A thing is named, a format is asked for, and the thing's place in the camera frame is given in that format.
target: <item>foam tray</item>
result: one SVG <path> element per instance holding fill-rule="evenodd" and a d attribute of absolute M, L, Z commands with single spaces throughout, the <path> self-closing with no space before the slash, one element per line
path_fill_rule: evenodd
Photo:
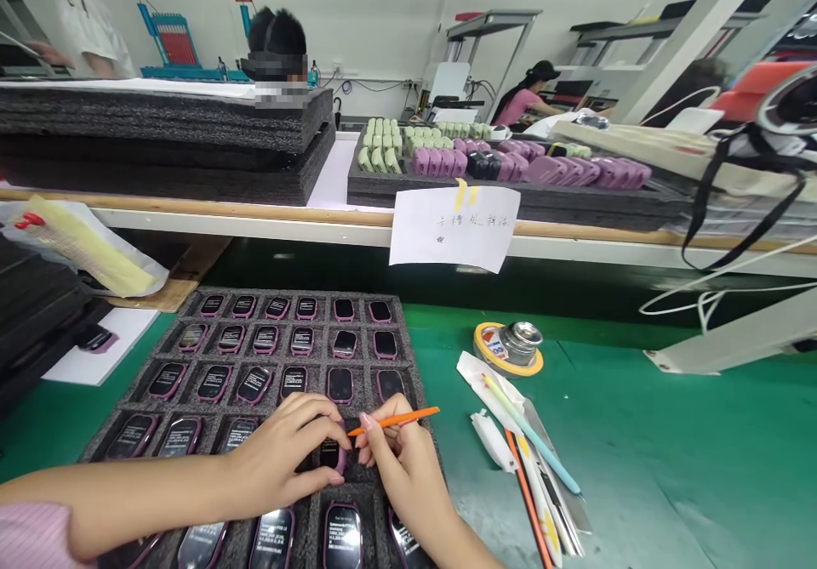
<path fill-rule="evenodd" d="M 89 135 L 300 154 L 332 114 L 332 91 L 281 107 L 255 99 L 93 88 L 0 88 L 0 134 Z"/>
<path fill-rule="evenodd" d="M 115 156 L 105 162 L 85 157 L 67 162 L 0 151 L 0 173 L 13 185 L 39 189 L 305 206 L 334 136 L 334 123 L 324 123 L 306 152 L 284 169 L 139 165 Z"/>
<path fill-rule="evenodd" d="M 415 174 L 366 172 L 357 166 L 357 155 L 363 148 L 360 134 L 355 156 L 349 168 L 346 202 L 351 205 L 394 208 L 399 191 L 457 186 L 454 178 L 434 178 Z M 496 147 L 499 142 L 490 142 Z M 410 163 L 400 160 L 406 171 Z M 466 176 L 469 185 L 504 186 L 519 191 L 520 220 L 588 225 L 622 230 L 658 230 L 692 207 L 692 198 L 650 180 L 639 191 L 612 191 L 592 186 L 553 186 L 479 180 Z"/>
<path fill-rule="evenodd" d="M 204 300 L 209 295 L 223 294 L 225 301 L 216 317 L 198 314 Z M 231 316 L 232 305 L 240 295 L 256 297 L 255 310 L 249 319 Z M 281 321 L 264 317 L 267 303 L 271 298 L 282 296 L 290 299 L 287 315 Z M 295 306 L 300 297 L 317 299 L 317 317 L 314 321 L 295 320 Z M 334 299 L 348 298 L 355 308 L 355 319 L 351 322 L 337 322 L 334 319 L 332 303 Z M 371 322 L 367 304 L 371 301 L 386 301 L 391 309 L 392 322 L 377 324 Z M 199 352 L 196 354 L 179 352 L 178 338 L 188 324 L 209 324 L 210 331 Z M 215 347 L 220 330 L 224 326 L 241 324 L 247 328 L 242 348 L 236 355 L 220 355 Z M 254 330 L 261 325 L 278 327 L 279 337 L 275 352 L 270 356 L 255 356 L 252 352 Z M 292 356 L 289 353 L 289 339 L 295 327 L 314 329 L 315 344 L 310 356 Z M 332 356 L 331 344 L 339 330 L 357 333 L 355 358 L 341 360 Z M 373 351 L 373 332 L 392 331 L 397 341 L 395 361 L 377 360 Z M 169 361 L 185 362 L 189 365 L 185 377 L 174 397 L 169 401 L 152 399 L 146 395 L 147 388 L 161 366 Z M 196 388 L 208 365 L 232 364 L 233 372 L 227 390 L 216 404 L 201 403 L 196 397 Z M 236 388 L 246 372 L 253 366 L 269 367 L 273 379 L 263 399 L 254 407 L 236 400 Z M 134 413 L 155 413 L 161 418 L 156 432 L 146 448 L 144 456 L 153 456 L 164 438 L 170 422 L 182 415 L 203 416 L 204 426 L 197 453 L 218 452 L 231 421 L 240 416 L 250 416 L 263 420 L 275 411 L 280 402 L 283 370 L 289 366 L 306 367 L 310 392 L 323 393 L 326 390 L 327 371 L 331 367 L 348 367 L 352 371 L 354 397 L 349 405 L 340 405 L 347 430 L 359 426 L 358 414 L 371 412 L 379 404 L 376 375 L 380 369 L 396 369 L 403 378 L 403 385 L 409 402 L 415 409 L 428 407 L 414 352 L 409 341 L 409 332 L 403 316 L 403 307 L 397 297 L 365 293 L 332 293 L 320 291 L 271 291 L 227 289 L 218 287 L 199 288 L 180 309 L 175 324 L 163 335 L 150 357 L 134 378 L 128 391 L 117 404 L 94 439 L 85 448 L 81 462 L 101 460 L 106 449 L 116 437 L 124 422 Z M 432 431 L 428 420 L 421 424 Z M 318 452 L 311 455 L 311 464 L 317 466 Z M 357 464 L 357 452 L 348 458 L 344 473 L 346 483 L 337 488 L 329 488 L 310 498 L 302 499 L 293 507 L 295 512 L 295 535 L 292 545 L 290 569 L 319 569 L 323 567 L 323 530 L 326 509 L 332 501 L 355 503 L 360 511 L 363 527 L 363 567 L 400 567 L 400 561 L 391 531 L 388 527 L 388 499 L 383 491 L 377 469 L 366 469 Z M 255 534 L 256 520 L 233 522 L 228 526 L 226 540 L 216 567 L 246 567 Z M 175 567 L 175 557 L 185 530 L 167 532 L 146 560 L 143 567 Z M 100 567 L 112 566 L 105 562 Z"/>

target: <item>pink shirt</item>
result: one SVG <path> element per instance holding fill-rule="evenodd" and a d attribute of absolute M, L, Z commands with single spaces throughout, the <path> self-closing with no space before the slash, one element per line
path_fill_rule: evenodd
<path fill-rule="evenodd" d="M 526 111 L 541 103 L 541 101 L 538 94 L 529 88 L 523 88 L 508 102 L 508 105 L 505 106 L 505 109 L 494 121 L 494 125 L 502 124 L 510 127 L 512 124 L 516 124 Z"/>

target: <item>metal canister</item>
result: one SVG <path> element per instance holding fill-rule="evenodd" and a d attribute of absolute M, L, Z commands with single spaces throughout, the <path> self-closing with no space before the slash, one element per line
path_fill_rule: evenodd
<path fill-rule="evenodd" d="M 500 339 L 508 354 L 508 362 L 526 367 L 542 343 L 542 333 L 530 322 L 520 321 L 501 328 Z"/>

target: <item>black strap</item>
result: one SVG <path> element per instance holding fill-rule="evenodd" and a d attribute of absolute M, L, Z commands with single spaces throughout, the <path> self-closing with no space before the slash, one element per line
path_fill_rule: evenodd
<path fill-rule="evenodd" d="M 749 143 L 757 152 L 757 156 L 751 156 L 748 158 L 729 158 L 729 147 L 737 137 L 743 134 L 748 137 Z M 719 260 L 701 269 L 687 260 L 687 247 L 692 242 L 695 235 L 697 235 L 700 227 L 703 226 L 704 220 L 706 220 L 709 195 L 712 192 L 715 176 L 725 162 L 748 169 L 756 169 L 758 171 L 789 174 L 795 177 L 797 184 L 784 199 L 780 200 L 780 202 L 775 205 L 774 208 L 772 208 L 772 210 L 766 215 L 766 218 L 761 220 L 741 243 L 724 254 Z M 780 220 L 783 214 L 786 213 L 786 210 L 788 210 L 789 207 L 797 200 L 800 193 L 803 192 L 803 188 L 806 186 L 806 177 L 803 172 L 813 168 L 814 164 L 806 159 L 802 159 L 797 156 L 779 155 L 763 137 L 763 132 L 761 129 L 753 122 L 745 125 L 744 128 L 738 133 L 721 139 L 715 148 L 715 155 L 712 157 L 711 162 L 706 167 L 704 175 L 700 179 L 698 192 L 695 193 L 695 199 L 692 206 L 692 220 L 689 223 L 689 229 L 687 231 L 687 235 L 683 239 L 683 245 L 681 247 L 681 257 L 683 258 L 684 262 L 698 271 L 712 271 L 720 267 L 724 267 L 725 265 L 728 265 L 732 261 L 736 260 L 741 254 L 746 252 L 758 240 L 766 235 L 768 230 L 771 229 L 778 220 Z"/>

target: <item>white paper note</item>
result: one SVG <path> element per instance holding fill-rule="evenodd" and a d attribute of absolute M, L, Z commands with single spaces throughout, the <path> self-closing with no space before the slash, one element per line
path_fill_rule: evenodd
<path fill-rule="evenodd" d="M 460 191 L 397 193 L 389 265 L 456 263 L 500 272 L 517 222 L 519 193 L 499 186 Z"/>

